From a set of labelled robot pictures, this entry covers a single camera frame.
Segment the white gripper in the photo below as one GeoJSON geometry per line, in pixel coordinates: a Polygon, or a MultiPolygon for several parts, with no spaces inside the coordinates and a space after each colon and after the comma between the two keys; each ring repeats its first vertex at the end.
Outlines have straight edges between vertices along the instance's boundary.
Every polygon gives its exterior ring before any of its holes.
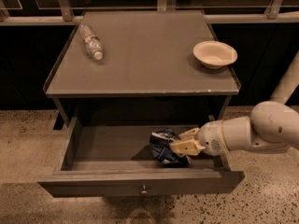
{"type": "Polygon", "coordinates": [[[184,156],[197,156],[203,150],[210,156],[223,155],[225,146],[221,125],[221,120],[211,121],[200,129],[193,128],[180,133],[178,136],[181,140],[170,143],[170,149],[174,153],[184,156]]]}

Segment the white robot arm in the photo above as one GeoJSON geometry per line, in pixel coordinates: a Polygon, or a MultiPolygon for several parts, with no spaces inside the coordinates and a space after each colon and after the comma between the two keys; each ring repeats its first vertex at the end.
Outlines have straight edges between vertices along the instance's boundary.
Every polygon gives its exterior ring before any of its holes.
{"type": "Polygon", "coordinates": [[[299,113],[286,106],[299,85],[299,52],[273,91],[270,99],[253,107],[248,117],[217,120],[183,133],[170,144],[178,155],[211,156],[230,151],[279,152],[291,146],[299,148],[299,113]]]}

